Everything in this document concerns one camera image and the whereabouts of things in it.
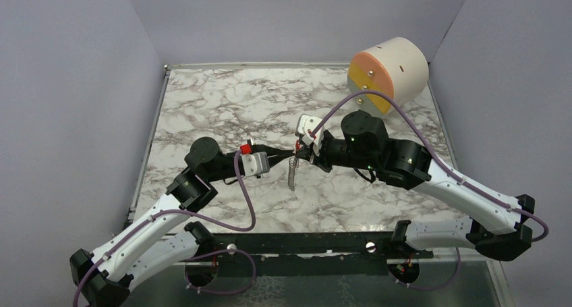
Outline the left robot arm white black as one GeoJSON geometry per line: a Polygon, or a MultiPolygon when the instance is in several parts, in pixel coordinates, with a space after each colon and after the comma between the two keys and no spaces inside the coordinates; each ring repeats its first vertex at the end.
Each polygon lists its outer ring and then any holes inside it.
{"type": "Polygon", "coordinates": [[[244,178],[267,173],[294,154],[294,150],[252,141],[225,154],[211,137],[194,141],[185,156],[185,169],[150,209],[112,240],[91,251],[79,249],[70,257],[77,286],[73,306],[81,297],[89,306],[120,306],[131,290],[173,263],[211,256],[212,235],[204,221],[240,232],[253,230],[256,215],[244,178]],[[233,226],[200,214],[218,194],[212,183],[230,177],[243,190],[251,217],[248,226],[233,226]]]}

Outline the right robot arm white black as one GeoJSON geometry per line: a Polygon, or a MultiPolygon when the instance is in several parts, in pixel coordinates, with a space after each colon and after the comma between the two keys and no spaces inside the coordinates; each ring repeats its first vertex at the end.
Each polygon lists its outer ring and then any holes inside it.
{"type": "Polygon", "coordinates": [[[311,135],[321,121],[306,114],[298,119],[297,158],[327,173],[334,166],[364,169],[389,186],[429,195],[465,214],[449,221],[399,221],[389,240],[395,256],[405,258],[433,248],[469,248],[494,260],[512,261],[531,247],[533,231],[516,210],[532,213],[533,198],[507,196],[479,183],[470,186],[463,174],[454,177],[451,166],[433,159],[426,147],[390,138],[384,121],[365,111],[342,119],[342,139],[324,128],[311,135]]]}

